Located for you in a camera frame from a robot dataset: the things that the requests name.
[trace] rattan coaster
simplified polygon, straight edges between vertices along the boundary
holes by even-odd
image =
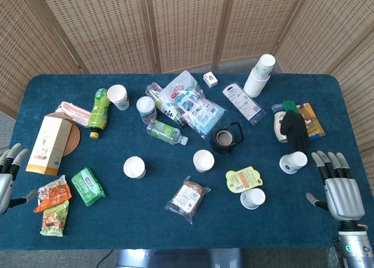
[[[81,140],[81,131],[79,130],[76,124],[72,123],[70,134],[68,137],[68,141],[66,143],[63,156],[72,153],[74,149],[77,148],[80,140]]]

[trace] white paper cup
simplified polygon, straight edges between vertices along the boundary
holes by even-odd
[[[123,172],[132,179],[141,179],[146,174],[146,166],[140,157],[133,156],[123,164]]]
[[[262,55],[261,58],[258,60],[257,64],[255,65],[255,67],[253,68],[253,77],[260,81],[267,80],[269,74],[273,70],[274,65],[275,58],[273,55]]]
[[[136,108],[140,114],[141,121],[146,125],[157,118],[156,105],[151,97],[141,97],[136,102]]]
[[[248,76],[248,79],[244,85],[243,90],[249,97],[255,98],[261,93],[262,89],[268,82],[270,76],[268,77],[268,79],[261,81],[253,76],[253,70],[254,69],[252,69],[250,75]]]
[[[106,95],[119,110],[126,110],[130,106],[129,98],[127,97],[127,90],[122,85],[113,85],[109,88]]]
[[[304,167],[306,163],[308,163],[308,158],[300,151],[284,155],[279,160],[279,166],[282,171],[290,174],[296,173],[300,168]]]
[[[265,199],[265,193],[259,188],[249,189],[240,195],[241,204],[249,210],[258,208],[265,202]]]
[[[210,170],[214,165],[214,156],[208,150],[201,149],[193,156],[193,164],[198,172]]]

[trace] table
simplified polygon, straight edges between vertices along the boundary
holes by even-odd
[[[21,142],[32,149],[43,116],[53,112],[61,101],[91,110],[99,88],[123,84],[129,93],[130,107],[120,111],[111,105],[107,128],[98,140],[89,130],[80,128],[81,142],[61,163],[59,175],[65,174],[72,192],[64,237],[39,234],[42,214],[32,212],[33,200],[9,209],[0,218],[0,249],[198,249],[250,247],[328,247],[337,236],[338,222],[329,213],[313,207],[305,193],[324,200],[324,189],[315,163],[297,174],[287,175],[278,165],[284,154],[291,153],[287,144],[277,141],[273,133],[270,106],[285,99],[310,102],[326,136],[313,140],[311,151],[342,152],[351,166],[361,190],[366,215],[362,223],[374,225],[373,197],[340,87],[329,75],[273,74],[255,101],[267,112],[256,126],[223,96],[231,82],[244,86],[247,75],[217,74],[219,83],[209,89],[202,74],[194,74],[208,99],[227,109],[220,127],[239,121],[244,142],[230,156],[213,153],[212,170],[198,173],[192,163],[199,149],[210,149],[209,138],[200,138],[191,128],[183,128],[189,138],[186,146],[172,146],[146,133],[136,110],[136,100],[144,95],[146,85],[158,82],[165,86],[177,74],[113,75],[39,75],[25,92],[12,143]],[[159,120],[172,124],[164,115]],[[123,174],[123,163],[130,156],[140,156],[146,163],[146,176],[140,180]],[[56,180],[54,176],[25,172],[25,160],[18,174],[14,197],[28,193]],[[86,207],[71,183],[71,178],[85,166],[100,181],[106,196]],[[266,202],[257,210],[246,210],[240,195],[229,192],[225,173],[247,166],[257,169],[264,181],[261,189]],[[164,206],[181,187],[184,178],[212,189],[204,196],[190,225],[184,217],[165,211]]]

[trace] green bottle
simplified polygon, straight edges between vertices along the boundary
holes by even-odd
[[[105,129],[108,119],[108,108],[110,100],[106,96],[107,89],[101,88],[95,94],[95,103],[88,120],[88,127],[91,129],[89,136],[99,138],[99,132]]]

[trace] woven panel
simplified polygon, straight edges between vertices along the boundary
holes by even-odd
[[[213,62],[224,0],[152,0],[161,70]]]
[[[374,195],[374,154],[362,157],[372,194]]]
[[[374,40],[336,74],[358,145],[374,141],[373,64]]]
[[[0,104],[17,114],[31,77],[80,70],[26,0],[0,0]]]
[[[296,0],[233,0],[222,60],[270,53]]]
[[[45,0],[90,73],[152,72],[139,0]]]
[[[328,73],[374,22],[374,0],[306,0],[276,59],[285,72]]]

